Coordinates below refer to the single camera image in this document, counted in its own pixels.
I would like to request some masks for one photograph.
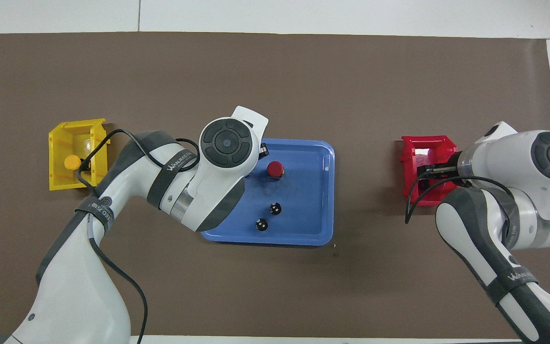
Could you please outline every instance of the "yellow bin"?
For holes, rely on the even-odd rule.
[[[105,139],[103,122],[105,118],[63,122],[50,131],[50,190],[85,187],[76,178],[77,165]],[[107,173],[107,144],[90,160],[90,170],[81,173],[93,186],[103,179]]]

